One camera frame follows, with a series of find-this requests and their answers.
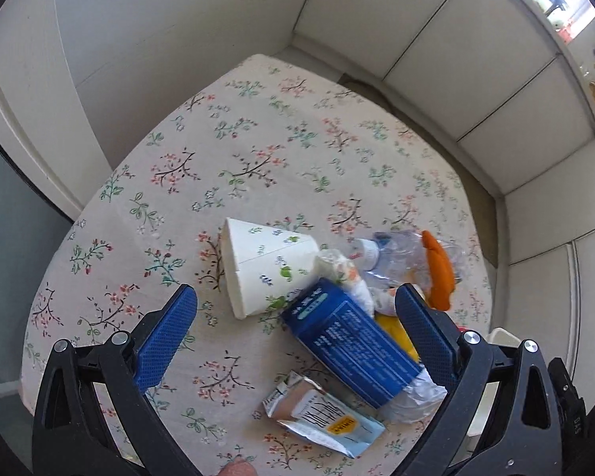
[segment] blue carton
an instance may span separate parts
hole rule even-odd
[[[348,295],[321,278],[282,318],[341,381],[375,408],[399,394],[420,367]]]

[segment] metal screw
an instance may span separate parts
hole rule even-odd
[[[68,347],[68,342],[66,340],[57,340],[55,345],[53,346],[53,350],[55,352],[64,352]]]
[[[529,352],[536,352],[537,351],[537,343],[534,342],[533,340],[527,340],[525,342],[525,349],[527,349]]]
[[[128,341],[128,333],[125,331],[118,331],[112,335],[112,343],[115,345],[124,345]]]
[[[471,343],[471,345],[476,345],[480,342],[480,335],[476,331],[465,331],[463,338],[465,342]]]

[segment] paper cup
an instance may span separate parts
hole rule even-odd
[[[315,284],[318,251],[309,235],[228,218],[221,252],[236,318],[284,308]]]

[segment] floral tablecloth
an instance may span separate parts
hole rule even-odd
[[[283,330],[278,311],[233,316],[219,248],[228,216],[305,232],[343,251],[375,231],[429,229],[468,252],[452,317],[488,330],[489,282],[456,173],[375,104],[256,55],[163,120],[75,222],[31,308],[23,402],[33,411],[55,340],[89,345],[131,330],[185,282],[198,293],[197,317],[147,396],[203,474],[241,455],[260,476],[389,475],[425,424],[389,424],[352,460],[263,415],[261,400],[291,369],[365,413],[370,408]],[[105,392],[100,403],[122,453],[136,459]]]

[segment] blue rubber pad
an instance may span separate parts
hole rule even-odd
[[[456,352],[432,319],[425,302],[406,284],[397,290],[395,308],[432,381],[450,392],[458,380],[454,371]]]
[[[176,349],[181,345],[196,317],[196,308],[196,292],[194,288],[187,286],[165,311],[141,346],[141,350],[137,353],[137,367],[134,374],[134,384],[141,393],[145,393],[150,387],[157,386],[163,379],[163,374],[172,361]]]

